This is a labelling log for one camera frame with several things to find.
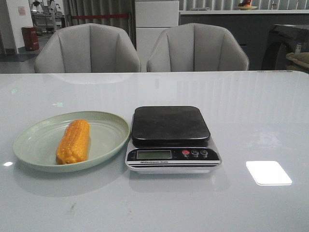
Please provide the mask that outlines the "orange corn cob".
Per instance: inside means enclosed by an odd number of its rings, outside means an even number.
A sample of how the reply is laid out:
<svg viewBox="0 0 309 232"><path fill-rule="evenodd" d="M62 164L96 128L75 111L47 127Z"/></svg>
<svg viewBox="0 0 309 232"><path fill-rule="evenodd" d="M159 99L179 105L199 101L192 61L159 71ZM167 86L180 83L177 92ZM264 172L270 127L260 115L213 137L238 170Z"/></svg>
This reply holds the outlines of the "orange corn cob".
<svg viewBox="0 0 309 232"><path fill-rule="evenodd" d="M56 149L59 165L86 161L88 158L90 125L84 119L72 121L65 129Z"/></svg>

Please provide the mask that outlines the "black silver kitchen scale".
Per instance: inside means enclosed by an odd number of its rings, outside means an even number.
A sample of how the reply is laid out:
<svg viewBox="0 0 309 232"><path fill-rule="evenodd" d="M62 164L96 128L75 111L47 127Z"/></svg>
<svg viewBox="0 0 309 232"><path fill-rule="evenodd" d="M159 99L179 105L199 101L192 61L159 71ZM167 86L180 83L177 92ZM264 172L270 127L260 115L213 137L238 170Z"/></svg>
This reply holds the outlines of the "black silver kitchen scale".
<svg viewBox="0 0 309 232"><path fill-rule="evenodd" d="M140 174L205 174L222 160L198 108L142 106L132 118L125 163Z"/></svg>

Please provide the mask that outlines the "right grey upholstered chair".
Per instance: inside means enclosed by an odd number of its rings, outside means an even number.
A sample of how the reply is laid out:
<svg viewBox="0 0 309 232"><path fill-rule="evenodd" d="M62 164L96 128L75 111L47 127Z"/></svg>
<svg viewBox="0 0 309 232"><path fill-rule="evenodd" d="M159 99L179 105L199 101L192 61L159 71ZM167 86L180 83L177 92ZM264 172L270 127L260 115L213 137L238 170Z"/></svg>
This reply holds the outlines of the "right grey upholstered chair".
<svg viewBox="0 0 309 232"><path fill-rule="evenodd" d="M249 59L226 28L189 23L161 32L146 68L156 73L246 71Z"/></svg>

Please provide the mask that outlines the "grey upholstered chair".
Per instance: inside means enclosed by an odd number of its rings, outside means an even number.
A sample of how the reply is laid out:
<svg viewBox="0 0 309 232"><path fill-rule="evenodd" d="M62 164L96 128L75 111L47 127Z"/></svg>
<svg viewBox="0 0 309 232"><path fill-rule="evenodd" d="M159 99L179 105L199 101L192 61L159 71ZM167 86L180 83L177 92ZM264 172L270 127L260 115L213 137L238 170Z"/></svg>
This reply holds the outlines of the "grey upholstered chair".
<svg viewBox="0 0 309 232"><path fill-rule="evenodd" d="M246 71L249 59L226 28L189 23L161 32L146 68L156 73Z"/></svg>
<svg viewBox="0 0 309 232"><path fill-rule="evenodd" d="M34 62L36 73L135 73L138 53L127 32L95 23L56 31Z"/></svg>

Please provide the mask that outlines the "pale green round plate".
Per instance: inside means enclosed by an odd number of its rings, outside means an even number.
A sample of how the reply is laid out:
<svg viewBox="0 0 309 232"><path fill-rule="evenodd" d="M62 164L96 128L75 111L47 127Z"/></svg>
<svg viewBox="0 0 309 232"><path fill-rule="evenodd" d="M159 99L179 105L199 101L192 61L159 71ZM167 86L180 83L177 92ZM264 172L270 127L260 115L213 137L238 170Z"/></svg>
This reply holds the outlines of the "pale green round plate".
<svg viewBox="0 0 309 232"><path fill-rule="evenodd" d="M90 125L88 157L86 161L58 165L56 148L66 127L77 119ZM66 113L38 122L14 141L13 151L27 166L52 173L67 173L96 166L116 155L127 144L130 127L121 117L97 111Z"/></svg>

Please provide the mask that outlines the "left grey upholstered chair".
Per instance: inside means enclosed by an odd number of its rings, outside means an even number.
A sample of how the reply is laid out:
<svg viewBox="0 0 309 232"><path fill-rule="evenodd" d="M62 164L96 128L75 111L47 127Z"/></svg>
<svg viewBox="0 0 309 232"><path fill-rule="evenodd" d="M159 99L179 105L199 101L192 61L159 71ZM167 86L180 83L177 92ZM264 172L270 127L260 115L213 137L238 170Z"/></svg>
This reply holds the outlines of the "left grey upholstered chair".
<svg viewBox="0 0 309 232"><path fill-rule="evenodd" d="M127 32L95 23L56 31L34 62L36 73L135 73L138 53Z"/></svg>

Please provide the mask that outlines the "white cabinet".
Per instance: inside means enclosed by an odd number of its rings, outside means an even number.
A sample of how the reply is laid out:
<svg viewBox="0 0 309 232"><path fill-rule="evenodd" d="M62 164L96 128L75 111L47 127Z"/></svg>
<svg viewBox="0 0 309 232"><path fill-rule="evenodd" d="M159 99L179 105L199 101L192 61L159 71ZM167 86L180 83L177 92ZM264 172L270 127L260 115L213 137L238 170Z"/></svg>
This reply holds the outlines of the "white cabinet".
<svg viewBox="0 0 309 232"><path fill-rule="evenodd" d="M160 33L178 25L179 1L136 0L134 3L136 50L141 61L141 71L146 72L146 63Z"/></svg>

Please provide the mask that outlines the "red barrier belt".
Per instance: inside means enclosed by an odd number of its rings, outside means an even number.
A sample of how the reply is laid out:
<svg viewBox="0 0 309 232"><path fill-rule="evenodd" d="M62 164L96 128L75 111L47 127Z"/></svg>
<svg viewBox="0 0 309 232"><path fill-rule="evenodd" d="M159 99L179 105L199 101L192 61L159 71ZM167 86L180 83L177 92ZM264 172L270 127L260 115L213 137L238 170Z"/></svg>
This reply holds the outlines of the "red barrier belt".
<svg viewBox="0 0 309 232"><path fill-rule="evenodd" d="M86 20L86 19L111 19L111 18L128 18L127 14L107 14L107 15L72 15L71 19L74 20Z"/></svg>

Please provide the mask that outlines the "grey white-topped counter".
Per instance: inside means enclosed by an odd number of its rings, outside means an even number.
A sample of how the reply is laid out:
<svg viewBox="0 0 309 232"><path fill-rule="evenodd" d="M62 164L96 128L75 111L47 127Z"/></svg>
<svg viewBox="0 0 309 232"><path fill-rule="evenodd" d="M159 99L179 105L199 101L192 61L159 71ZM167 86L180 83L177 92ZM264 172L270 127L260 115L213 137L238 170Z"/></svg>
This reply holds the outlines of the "grey white-topped counter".
<svg viewBox="0 0 309 232"><path fill-rule="evenodd" d="M309 25L308 10L181 11L180 24L199 23L228 29L249 59L250 70L262 70L269 31L275 24Z"/></svg>

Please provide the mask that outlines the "fruit bowl on counter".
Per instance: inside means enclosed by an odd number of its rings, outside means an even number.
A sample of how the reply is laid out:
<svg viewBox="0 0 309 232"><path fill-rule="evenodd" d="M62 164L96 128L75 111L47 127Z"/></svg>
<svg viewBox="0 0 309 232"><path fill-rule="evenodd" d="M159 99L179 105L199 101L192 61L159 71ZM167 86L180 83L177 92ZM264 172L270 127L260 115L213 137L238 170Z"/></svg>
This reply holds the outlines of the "fruit bowl on counter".
<svg viewBox="0 0 309 232"><path fill-rule="evenodd" d="M252 0L242 0L237 6L238 10L254 10L257 6L252 6Z"/></svg>

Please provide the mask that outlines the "red trash bin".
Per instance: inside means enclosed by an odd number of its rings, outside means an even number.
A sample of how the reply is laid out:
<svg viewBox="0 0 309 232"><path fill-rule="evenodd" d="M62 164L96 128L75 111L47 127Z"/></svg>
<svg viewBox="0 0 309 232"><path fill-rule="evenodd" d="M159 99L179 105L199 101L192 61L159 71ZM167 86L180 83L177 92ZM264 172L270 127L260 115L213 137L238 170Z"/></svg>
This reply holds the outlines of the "red trash bin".
<svg viewBox="0 0 309 232"><path fill-rule="evenodd" d="M34 51L39 49L39 42L34 27L22 27L22 35L26 51Z"/></svg>

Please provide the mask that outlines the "dark appliance at right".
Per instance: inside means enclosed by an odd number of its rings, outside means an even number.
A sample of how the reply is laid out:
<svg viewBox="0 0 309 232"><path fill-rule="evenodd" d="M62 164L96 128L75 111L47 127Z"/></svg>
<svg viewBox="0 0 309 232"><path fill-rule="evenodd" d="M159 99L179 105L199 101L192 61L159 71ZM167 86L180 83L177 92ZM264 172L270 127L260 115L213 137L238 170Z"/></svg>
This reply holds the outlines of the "dark appliance at right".
<svg viewBox="0 0 309 232"><path fill-rule="evenodd" d="M275 24L269 31L262 70L285 70L289 64L288 53L309 51L309 26Z"/></svg>

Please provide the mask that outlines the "olive cushion at right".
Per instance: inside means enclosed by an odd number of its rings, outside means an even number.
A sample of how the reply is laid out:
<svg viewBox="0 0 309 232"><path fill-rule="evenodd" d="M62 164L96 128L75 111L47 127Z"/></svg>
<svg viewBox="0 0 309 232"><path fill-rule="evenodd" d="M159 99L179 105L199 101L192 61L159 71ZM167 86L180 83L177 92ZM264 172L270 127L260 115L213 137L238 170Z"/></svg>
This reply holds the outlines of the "olive cushion at right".
<svg viewBox="0 0 309 232"><path fill-rule="evenodd" d="M289 61L287 70L309 73L309 52L288 53L286 58Z"/></svg>

